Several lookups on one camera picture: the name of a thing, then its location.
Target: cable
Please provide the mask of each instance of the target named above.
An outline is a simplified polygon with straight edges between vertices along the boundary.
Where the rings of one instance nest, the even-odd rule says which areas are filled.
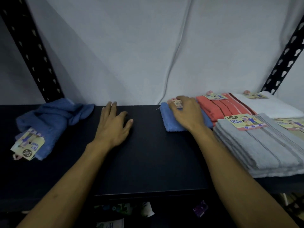
[[[170,63],[170,65],[169,65],[169,68],[168,68],[168,71],[167,71],[167,75],[166,75],[166,80],[165,80],[165,84],[164,84],[164,89],[163,89],[162,98],[158,101],[157,105],[159,105],[159,104],[161,103],[161,101],[163,100],[163,98],[164,98],[165,95],[166,95],[169,75],[170,75],[171,70],[172,70],[172,67],[173,67],[173,65],[174,65],[174,63],[175,63],[175,61],[176,61],[177,52],[179,51],[179,48],[180,48],[180,45],[181,45],[181,42],[182,42],[182,39],[183,39],[183,34],[184,34],[184,30],[185,30],[185,25],[186,25],[186,22],[187,22],[188,17],[189,17],[190,7],[192,6],[192,2],[193,2],[193,0],[188,0],[187,8],[186,8],[185,15],[184,15],[184,18],[183,18],[183,22],[182,22],[182,25],[181,25],[181,30],[180,30],[180,32],[179,32],[179,41],[178,41],[177,44],[176,44],[176,48],[175,48],[175,50],[174,50],[172,60],[171,60],[171,63]]]

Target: red towel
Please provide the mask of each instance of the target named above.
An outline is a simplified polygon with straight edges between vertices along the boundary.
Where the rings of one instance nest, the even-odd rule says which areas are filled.
[[[233,96],[232,93],[226,93],[223,95],[228,99],[211,101],[205,96],[196,97],[196,100],[200,104],[202,110],[206,112],[213,122],[213,126],[215,126],[218,119],[223,119],[226,116],[237,114],[256,115],[256,112],[238,100],[235,96]]]

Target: cardboard label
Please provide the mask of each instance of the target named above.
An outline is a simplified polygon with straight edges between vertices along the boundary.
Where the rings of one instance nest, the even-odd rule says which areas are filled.
[[[259,93],[250,93],[250,94],[244,94],[246,98],[248,99],[267,99],[269,97],[259,94]]]
[[[32,160],[43,144],[44,138],[42,134],[33,128],[29,128],[22,137],[15,142],[11,150],[27,160]]]
[[[223,94],[210,94],[210,95],[204,95],[206,98],[208,98],[211,101],[214,100],[225,100],[228,99],[227,97],[225,97]]]
[[[169,99],[167,101],[168,104],[170,104],[171,102],[174,102],[174,104],[176,105],[177,108],[182,108],[183,107],[183,103],[181,100],[178,100],[176,98],[172,98],[172,99]]]
[[[266,123],[261,122],[255,116],[249,114],[238,114],[224,118],[227,119],[232,125],[234,125],[234,127],[240,131],[253,130],[268,126]]]
[[[274,119],[276,123],[287,130],[304,130],[304,118]]]

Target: gray striped towel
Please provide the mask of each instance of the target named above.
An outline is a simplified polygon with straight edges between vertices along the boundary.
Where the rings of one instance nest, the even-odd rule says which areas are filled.
[[[303,174],[304,141],[264,113],[257,118],[268,127],[239,131],[228,120],[220,119],[213,130],[253,177]]]

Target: blue towel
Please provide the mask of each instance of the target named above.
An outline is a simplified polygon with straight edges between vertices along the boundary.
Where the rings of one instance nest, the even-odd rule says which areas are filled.
[[[45,142],[35,157],[43,160],[51,153],[66,127],[85,119],[92,113],[93,109],[94,104],[75,104],[66,98],[42,104],[38,109],[27,112],[16,119],[18,129],[22,132],[16,136],[16,140],[30,127],[41,133]]]
[[[172,110],[166,102],[161,103],[161,116],[163,117],[165,128],[168,132],[179,132],[186,130],[179,122],[175,119]],[[213,124],[207,114],[202,110],[204,123],[207,127],[212,128]]]

